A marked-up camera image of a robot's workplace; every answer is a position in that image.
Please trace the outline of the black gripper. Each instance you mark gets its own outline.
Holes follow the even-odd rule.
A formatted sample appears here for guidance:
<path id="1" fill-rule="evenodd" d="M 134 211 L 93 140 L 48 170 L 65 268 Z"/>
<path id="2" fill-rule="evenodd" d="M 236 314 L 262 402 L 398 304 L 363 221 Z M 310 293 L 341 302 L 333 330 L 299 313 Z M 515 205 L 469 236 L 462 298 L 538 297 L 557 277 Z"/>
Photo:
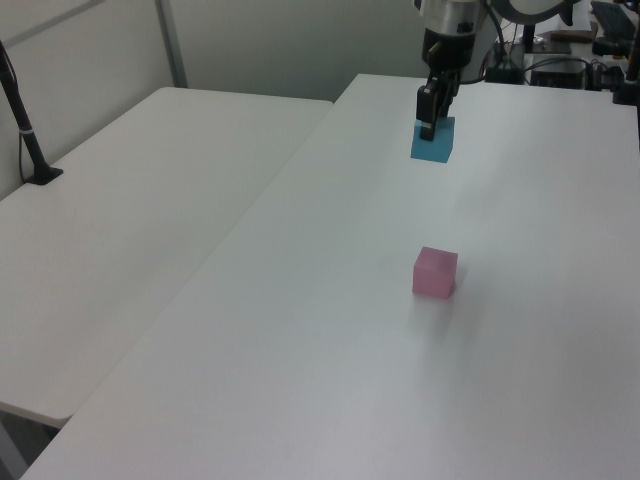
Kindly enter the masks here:
<path id="1" fill-rule="evenodd" d="M 422 59 L 431 74 L 443 75 L 440 79 L 430 75 L 417 91 L 416 120 L 422 140 L 433 141 L 437 118 L 448 116 L 459 89 L 459 73 L 450 71 L 460 71 L 470 63 L 475 39 L 475 33 L 445 35 L 425 29 Z"/>

